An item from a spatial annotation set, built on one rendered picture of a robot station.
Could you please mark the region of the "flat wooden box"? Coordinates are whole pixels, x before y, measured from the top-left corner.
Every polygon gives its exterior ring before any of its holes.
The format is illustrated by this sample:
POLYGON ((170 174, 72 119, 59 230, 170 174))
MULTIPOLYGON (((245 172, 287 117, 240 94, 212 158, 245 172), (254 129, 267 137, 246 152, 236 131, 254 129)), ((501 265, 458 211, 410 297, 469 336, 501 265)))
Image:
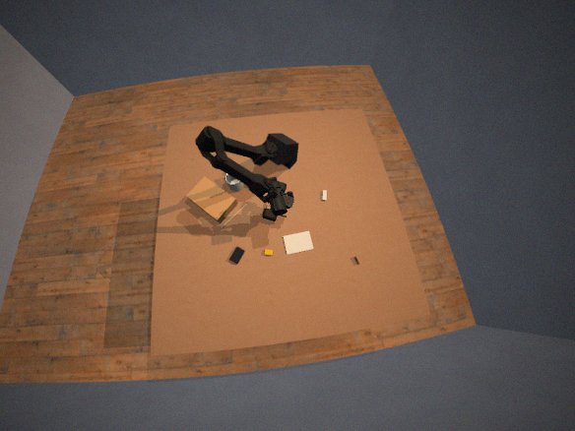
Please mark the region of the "flat wooden box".
POLYGON ((190 201, 201 206, 204 212, 208 212, 210 215, 207 214, 217 219, 219 223, 222 223, 238 204, 235 198, 207 177, 204 177, 186 197, 191 198, 190 201))

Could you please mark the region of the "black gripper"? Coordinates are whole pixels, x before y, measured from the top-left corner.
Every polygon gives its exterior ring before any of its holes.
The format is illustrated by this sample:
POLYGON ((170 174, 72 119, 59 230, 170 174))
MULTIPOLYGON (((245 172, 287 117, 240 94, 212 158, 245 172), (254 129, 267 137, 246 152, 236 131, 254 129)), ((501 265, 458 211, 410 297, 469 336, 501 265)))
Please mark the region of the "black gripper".
MULTIPOLYGON (((284 182, 280 182, 280 181, 278 181, 278 182, 279 182, 279 183, 281 184, 281 186, 282 186, 282 193, 284 192, 284 194, 285 194, 285 191, 286 191, 286 188, 287 188, 287 184, 284 183, 284 182)), ((273 215, 273 213, 271 212, 271 209, 267 209, 267 208, 264 209, 263 214, 262 214, 262 217, 265 218, 265 219, 268 219, 268 220, 272 220, 272 221, 275 221, 275 220, 277 219, 277 215, 273 215)))

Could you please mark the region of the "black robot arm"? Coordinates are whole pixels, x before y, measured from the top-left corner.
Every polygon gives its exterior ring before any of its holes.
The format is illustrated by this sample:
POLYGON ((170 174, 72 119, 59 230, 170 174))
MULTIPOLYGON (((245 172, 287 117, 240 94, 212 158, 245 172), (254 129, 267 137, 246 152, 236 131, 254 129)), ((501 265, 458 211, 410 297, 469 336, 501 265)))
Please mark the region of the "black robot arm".
POLYGON ((282 186, 277 177, 271 179, 262 175, 254 174, 234 160, 227 157, 225 152, 250 157, 254 164, 261 166, 272 157, 280 155, 278 143, 265 141, 262 145, 251 146, 236 140, 227 138, 223 133, 212 126, 206 126, 199 134, 195 143, 204 158, 211 165, 227 173, 233 178, 244 183, 249 191, 256 195, 262 202, 270 202, 271 212, 274 216, 281 216, 288 212, 294 201, 293 192, 282 193, 282 186), (264 146, 265 145, 265 146, 264 146), (216 155, 211 153, 216 152, 216 155), (213 159, 214 158, 214 159, 213 159), (265 195, 268 192, 268 195, 265 195), (290 195, 288 195, 290 194, 290 195))

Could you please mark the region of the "wooden ball-in-hole puzzle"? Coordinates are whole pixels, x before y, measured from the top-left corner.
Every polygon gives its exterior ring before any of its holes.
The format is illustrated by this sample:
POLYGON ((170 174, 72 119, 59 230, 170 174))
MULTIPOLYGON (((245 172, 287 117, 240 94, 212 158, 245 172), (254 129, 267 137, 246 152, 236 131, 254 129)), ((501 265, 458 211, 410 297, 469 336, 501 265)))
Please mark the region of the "wooden ball-in-hole puzzle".
MULTIPOLYGON (((271 208, 270 203, 267 203, 266 208, 267 208, 267 209, 270 209, 270 208, 271 208)), ((265 208, 265 209, 266 209, 266 208, 265 208)), ((289 209, 287 209, 287 213, 285 213, 284 215, 281 215, 281 216, 287 217, 287 216, 288 216, 288 210, 289 210, 289 209)))

